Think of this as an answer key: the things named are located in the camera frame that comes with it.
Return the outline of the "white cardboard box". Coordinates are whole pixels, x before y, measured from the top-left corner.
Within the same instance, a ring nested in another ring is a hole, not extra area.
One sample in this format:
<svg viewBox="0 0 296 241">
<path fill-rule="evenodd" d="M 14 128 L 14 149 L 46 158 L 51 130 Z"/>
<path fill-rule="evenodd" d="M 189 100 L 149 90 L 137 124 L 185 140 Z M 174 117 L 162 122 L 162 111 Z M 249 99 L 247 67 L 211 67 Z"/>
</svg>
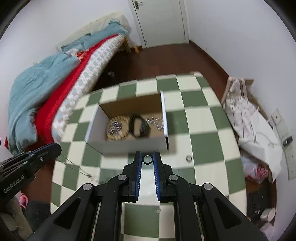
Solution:
<svg viewBox="0 0 296 241">
<path fill-rule="evenodd" d="M 168 151 L 164 93 L 98 104 L 84 140 L 103 155 Z"/>
</svg>

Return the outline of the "light blue duvet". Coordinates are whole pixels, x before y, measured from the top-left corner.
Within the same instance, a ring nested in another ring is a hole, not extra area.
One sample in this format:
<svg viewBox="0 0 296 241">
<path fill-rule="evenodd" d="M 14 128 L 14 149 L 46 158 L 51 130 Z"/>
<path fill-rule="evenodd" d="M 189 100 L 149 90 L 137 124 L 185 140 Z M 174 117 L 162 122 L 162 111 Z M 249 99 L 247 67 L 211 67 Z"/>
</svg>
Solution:
<svg viewBox="0 0 296 241">
<path fill-rule="evenodd" d="M 8 150 L 18 155 L 37 141 L 35 113 L 40 105 L 81 66 L 79 52 L 89 53 L 93 46 L 113 35 L 129 34 L 120 21 L 110 20 L 105 28 L 86 33 L 61 47 L 61 52 L 43 59 L 21 74 L 11 87 L 8 105 Z"/>
</svg>

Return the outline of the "white patterned bag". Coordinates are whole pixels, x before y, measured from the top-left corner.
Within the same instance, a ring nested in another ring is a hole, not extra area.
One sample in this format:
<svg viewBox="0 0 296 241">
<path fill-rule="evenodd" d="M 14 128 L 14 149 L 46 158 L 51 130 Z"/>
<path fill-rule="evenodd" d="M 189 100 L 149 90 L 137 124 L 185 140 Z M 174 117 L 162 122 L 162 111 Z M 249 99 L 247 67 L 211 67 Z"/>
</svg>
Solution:
<svg viewBox="0 0 296 241">
<path fill-rule="evenodd" d="M 268 178 L 273 183 L 281 172 L 283 150 L 259 106 L 249 100 L 245 79 L 229 77 L 221 103 L 239 147 L 268 167 Z"/>
</svg>

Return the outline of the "white wall power strip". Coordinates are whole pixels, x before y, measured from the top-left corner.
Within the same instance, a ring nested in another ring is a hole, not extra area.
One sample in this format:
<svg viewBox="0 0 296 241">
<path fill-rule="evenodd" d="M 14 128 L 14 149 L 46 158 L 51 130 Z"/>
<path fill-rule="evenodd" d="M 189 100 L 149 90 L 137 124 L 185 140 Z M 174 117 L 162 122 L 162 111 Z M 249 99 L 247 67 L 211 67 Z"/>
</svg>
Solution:
<svg viewBox="0 0 296 241">
<path fill-rule="evenodd" d="M 280 114 L 280 111 L 276 108 L 271 115 L 271 119 L 275 125 L 280 143 L 283 148 L 285 160 L 287 164 L 288 180 L 295 179 L 295 150 L 293 146 L 293 137 L 289 132 L 285 119 Z"/>
</svg>

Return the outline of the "white door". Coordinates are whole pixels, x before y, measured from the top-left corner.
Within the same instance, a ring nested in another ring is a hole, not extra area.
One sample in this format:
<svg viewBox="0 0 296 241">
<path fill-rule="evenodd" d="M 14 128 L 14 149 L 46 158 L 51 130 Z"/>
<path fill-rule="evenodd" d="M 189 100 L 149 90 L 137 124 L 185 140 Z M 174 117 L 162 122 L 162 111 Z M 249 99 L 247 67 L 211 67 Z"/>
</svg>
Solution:
<svg viewBox="0 0 296 241">
<path fill-rule="evenodd" d="M 184 1 L 128 1 L 143 48 L 189 42 Z"/>
</svg>

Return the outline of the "red bed sheet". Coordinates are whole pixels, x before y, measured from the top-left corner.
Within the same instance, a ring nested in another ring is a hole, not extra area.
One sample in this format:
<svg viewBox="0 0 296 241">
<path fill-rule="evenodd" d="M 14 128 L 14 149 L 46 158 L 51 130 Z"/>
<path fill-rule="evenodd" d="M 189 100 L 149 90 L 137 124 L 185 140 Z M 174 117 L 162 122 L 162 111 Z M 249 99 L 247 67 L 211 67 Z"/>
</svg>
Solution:
<svg viewBox="0 0 296 241">
<path fill-rule="evenodd" d="M 78 67 L 77 70 L 74 70 L 66 79 L 62 82 L 62 84 L 40 105 L 38 110 L 35 113 L 35 126 L 37 129 L 37 141 L 34 144 L 28 146 L 26 150 L 28 150 L 33 145 L 41 145 L 48 144 L 53 142 L 52 137 L 52 124 L 55 118 L 55 115 L 62 105 L 64 99 L 75 85 L 77 79 L 85 69 L 89 59 L 93 55 L 93 53 L 99 49 L 105 42 L 110 39 L 115 38 L 117 35 L 113 35 L 104 39 L 102 42 L 93 46 L 92 50 L 89 53 L 79 52 L 77 56 L 80 60 L 82 60 L 82 64 Z M 5 146 L 8 149 L 7 139 L 5 142 Z"/>
</svg>

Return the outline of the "red white plastic bag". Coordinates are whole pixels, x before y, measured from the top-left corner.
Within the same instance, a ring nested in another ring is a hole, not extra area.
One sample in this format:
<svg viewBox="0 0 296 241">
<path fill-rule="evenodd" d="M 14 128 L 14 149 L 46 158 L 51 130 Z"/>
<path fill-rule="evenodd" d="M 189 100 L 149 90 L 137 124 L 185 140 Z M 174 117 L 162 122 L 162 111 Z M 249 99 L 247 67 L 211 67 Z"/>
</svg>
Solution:
<svg viewBox="0 0 296 241">
<path fill-rule="evenodd" d="M 251 182 L 262 183 L 269 177 L 269 168 L 252 156 L 241 154 L 244 176 Z"/>
</svg>

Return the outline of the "bed with checkered mattress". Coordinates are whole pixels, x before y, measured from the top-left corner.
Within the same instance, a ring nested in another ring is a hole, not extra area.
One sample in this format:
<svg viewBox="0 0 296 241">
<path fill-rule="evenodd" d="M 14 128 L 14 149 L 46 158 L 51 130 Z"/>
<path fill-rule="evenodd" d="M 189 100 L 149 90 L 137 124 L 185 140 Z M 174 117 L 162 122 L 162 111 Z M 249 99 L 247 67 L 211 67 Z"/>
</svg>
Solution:
<svg viewBox="0 0 296 241">
<path fill-rule="evenodd" d="M 60 42 L 56 54 L 15 78 L 5 142 L 11 154 L 62 140 L 79 98 L 93 89 L 116 51 L 128 44 L 130 32 L 123 13 L 102 16 Z"/>
</svg>

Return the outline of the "black wrist watch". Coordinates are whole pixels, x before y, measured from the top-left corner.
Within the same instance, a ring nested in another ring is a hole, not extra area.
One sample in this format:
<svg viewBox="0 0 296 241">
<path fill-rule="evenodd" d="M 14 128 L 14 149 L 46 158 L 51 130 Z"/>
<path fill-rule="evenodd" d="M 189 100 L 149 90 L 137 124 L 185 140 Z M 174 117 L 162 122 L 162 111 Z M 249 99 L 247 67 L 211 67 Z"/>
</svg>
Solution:
<svg viewBox="0 0 296 241">
<path fill-rule="evenodd" d="M 151 132 L 148 122 L 138 114 L 130 116 L 128 133 L 134 138 L 147 138 Z"/>
</svg>

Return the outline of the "pink slipper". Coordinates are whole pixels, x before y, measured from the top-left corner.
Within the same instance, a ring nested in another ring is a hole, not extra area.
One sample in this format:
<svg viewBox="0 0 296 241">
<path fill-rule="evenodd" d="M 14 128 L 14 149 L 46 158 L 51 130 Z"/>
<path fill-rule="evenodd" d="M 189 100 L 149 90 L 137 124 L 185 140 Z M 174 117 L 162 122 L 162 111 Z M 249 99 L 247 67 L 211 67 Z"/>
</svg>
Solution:
<svg viewBox="0 0 296 241">
<path fill-rule="evenodd" d="M 24 193 L 21 193 L 18 202 L 19 202 L 21 208 L 26 209 L 29 200 L 28 200 L 27 196 Z"/>
</svg>

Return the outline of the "green white checkered tablecloth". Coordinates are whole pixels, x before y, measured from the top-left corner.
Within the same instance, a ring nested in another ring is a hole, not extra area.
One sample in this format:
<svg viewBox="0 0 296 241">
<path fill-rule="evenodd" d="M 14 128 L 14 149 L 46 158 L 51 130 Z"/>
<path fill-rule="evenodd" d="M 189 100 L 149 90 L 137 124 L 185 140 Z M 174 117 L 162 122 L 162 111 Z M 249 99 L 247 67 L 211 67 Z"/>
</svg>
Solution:
<svg viewBox="0 0 296 241">
<path fill-rule="evenodd" d="M 99 126 L 96 111 L 103 103 L 158 94 L 164 98 L 167 127 L 150 116 L 158 138 L 119 142 L 119 154 L 101 154 L 86 143 L 90 125 Z M 50 209 L 56 211 L 85 183 L 106 183 L 133 161 L 137 151 L 158 151 L 163 163 L 189 183 L 213 184 L 246 213 L 246 185 L 240 152 L 232 127 L 208 81 L 199 72 L 133 80 L 83 96 L 61 140 L 55 163 Z"/>
</svg>

